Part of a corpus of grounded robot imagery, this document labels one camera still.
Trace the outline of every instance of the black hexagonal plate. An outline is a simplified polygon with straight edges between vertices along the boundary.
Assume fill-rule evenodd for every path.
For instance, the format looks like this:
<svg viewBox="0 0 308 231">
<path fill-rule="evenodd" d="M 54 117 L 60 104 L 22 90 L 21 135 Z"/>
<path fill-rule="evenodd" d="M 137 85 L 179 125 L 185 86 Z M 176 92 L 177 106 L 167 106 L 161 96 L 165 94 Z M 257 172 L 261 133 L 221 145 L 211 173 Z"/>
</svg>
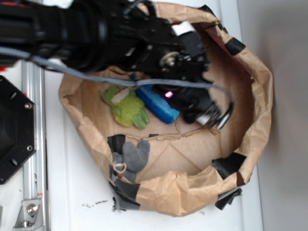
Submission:
<svg viewBox="0 0 308 231">
<path fill-rule="evenodd" d="M 34 111 L 34 103 L 0 76 L 0 184 L 35 152 Z"/>
</svg>

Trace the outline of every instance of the white wall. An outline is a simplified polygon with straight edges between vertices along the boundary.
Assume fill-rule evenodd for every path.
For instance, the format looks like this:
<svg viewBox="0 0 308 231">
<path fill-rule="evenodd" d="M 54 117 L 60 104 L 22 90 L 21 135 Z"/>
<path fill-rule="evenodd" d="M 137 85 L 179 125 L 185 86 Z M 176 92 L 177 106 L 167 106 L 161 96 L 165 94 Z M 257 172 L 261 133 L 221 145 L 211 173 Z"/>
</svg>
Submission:
<svg viewBox="0 0 308 231">
<path fill-rule="evenodd" d="M 258 164 L 265 231 L 308 230 L 308 1 L 238 0 L 244 43 L 274 74 L 269 144 Z"/>
</svg>

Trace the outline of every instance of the metal bracket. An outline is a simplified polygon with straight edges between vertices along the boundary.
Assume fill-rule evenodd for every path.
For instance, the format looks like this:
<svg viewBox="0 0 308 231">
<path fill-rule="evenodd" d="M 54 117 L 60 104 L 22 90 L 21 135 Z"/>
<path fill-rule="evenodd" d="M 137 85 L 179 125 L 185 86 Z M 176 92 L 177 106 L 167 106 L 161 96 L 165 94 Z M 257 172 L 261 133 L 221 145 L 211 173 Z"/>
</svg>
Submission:
<svg viewBox="0 0 308 231">
<path fill-rule="evenodd" d="M 35 105 L 0 76 L 0 184 L 5 184 L 35 152 Z"/>
<path fill-rule="evenodd" d="M 24 200 L 13 231 L 35 231 L 44 225 L 41 200 Z"/>
</svg>

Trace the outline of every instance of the pink light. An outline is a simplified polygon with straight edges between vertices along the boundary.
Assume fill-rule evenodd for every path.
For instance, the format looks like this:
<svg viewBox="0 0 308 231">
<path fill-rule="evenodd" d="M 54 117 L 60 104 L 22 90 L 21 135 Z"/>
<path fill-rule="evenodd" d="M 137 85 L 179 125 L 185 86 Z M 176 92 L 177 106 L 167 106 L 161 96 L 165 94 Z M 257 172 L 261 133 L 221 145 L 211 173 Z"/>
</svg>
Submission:
<svg viewBox="0 0 308 231">
<path fill-rule="evenodd" d="M 171 91 L 168 91 L 168 92 L 165 94 L 165 96 L 166 96 L 167 98 L 171 98 L 171 97 L 173 96 L 173 93 L 172 93 Z"/>
</svg>

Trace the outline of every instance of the gray plush toy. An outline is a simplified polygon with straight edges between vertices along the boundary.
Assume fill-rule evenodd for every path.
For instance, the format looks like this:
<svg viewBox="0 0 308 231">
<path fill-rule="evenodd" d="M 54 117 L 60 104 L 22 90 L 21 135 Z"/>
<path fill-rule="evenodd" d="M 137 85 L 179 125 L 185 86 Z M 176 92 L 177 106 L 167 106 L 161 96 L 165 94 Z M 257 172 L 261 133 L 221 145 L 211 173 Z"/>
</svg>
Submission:
<svg viewBox="0 0 308 231">
<path fill-rule="evenodd" d="M 150 143 L 141 141 L 136 147 L 132 142 L 126 142 L 122 146 L 123 155 L 113 152 L 112 159 L 116 164 L 126 163 L 124 177 L 130 182 L 135 182 L 136 173 L 144 169 L 149 160 Z"/>
</svg>

